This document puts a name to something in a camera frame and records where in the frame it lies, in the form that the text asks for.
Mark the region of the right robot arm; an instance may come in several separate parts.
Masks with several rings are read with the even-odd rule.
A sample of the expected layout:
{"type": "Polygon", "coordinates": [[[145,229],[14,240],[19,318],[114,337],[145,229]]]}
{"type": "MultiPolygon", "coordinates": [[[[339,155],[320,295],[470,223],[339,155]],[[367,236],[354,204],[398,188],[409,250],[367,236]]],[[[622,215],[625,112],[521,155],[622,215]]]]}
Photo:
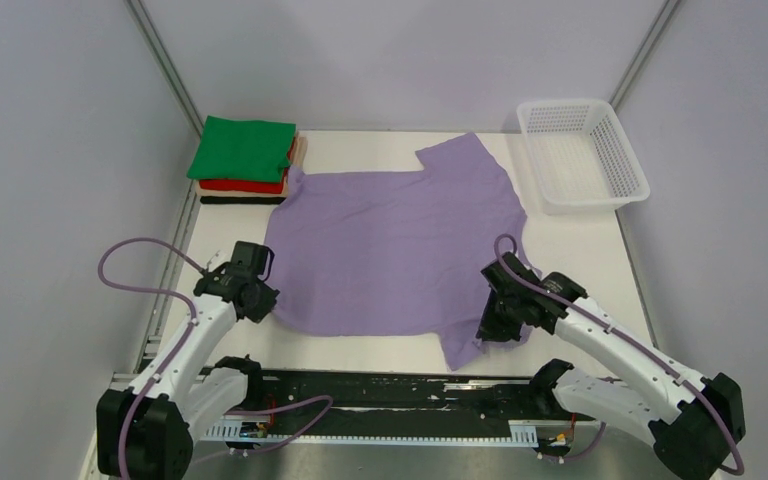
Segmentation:
{"type": "Polygon", "coordinates": [[[733,458],[746,436],[742,391],[731,377],[708,377],[648,347],[615,321],[586,289],[559,272],[544,278],[512,252],[481,271],[491,289],[477,336],[514,341],[523,327],[542,330],[584,351],[614,381],[552,359],[532,378],[531,403],[544,417],[563,410],[614,426],[651,447],[681,479],[708,479],[733,458]]]}

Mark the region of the lavender t shirt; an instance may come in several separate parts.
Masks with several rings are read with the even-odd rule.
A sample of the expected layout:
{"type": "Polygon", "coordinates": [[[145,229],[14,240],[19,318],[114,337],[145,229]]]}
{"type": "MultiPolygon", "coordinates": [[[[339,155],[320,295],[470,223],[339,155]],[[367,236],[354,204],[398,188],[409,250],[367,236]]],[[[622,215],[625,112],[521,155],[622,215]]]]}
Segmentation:
{"type": "Polygon", "coordinates": [[[306,173],[270,215],[274,315],[315,336],[438,336],[448,368],[489,350],[482,270],[527,215],[473,133],[420,149],[417,171],[306,173]]]}

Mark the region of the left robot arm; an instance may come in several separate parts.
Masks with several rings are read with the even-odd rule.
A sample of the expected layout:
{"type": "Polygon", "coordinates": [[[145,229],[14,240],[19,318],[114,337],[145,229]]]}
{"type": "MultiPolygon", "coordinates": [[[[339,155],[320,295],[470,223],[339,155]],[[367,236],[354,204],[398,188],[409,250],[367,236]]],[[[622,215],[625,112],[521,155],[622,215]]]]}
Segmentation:
{"type": "Polygon", "coordinates": [[[190,292],[170,291],[188,316],[126,388],[105,391],[96,406],[97,462],[120,479],[181,479],[196,443],[229,409],[258,411],[266,386],[259,365],[225,358],[197,379],[219,341],[240,320],[262,321],[278,290],[267,285],[275,254],[265,245],[238,241],[206,265],[186,261],[199,276],[190,292]]]}

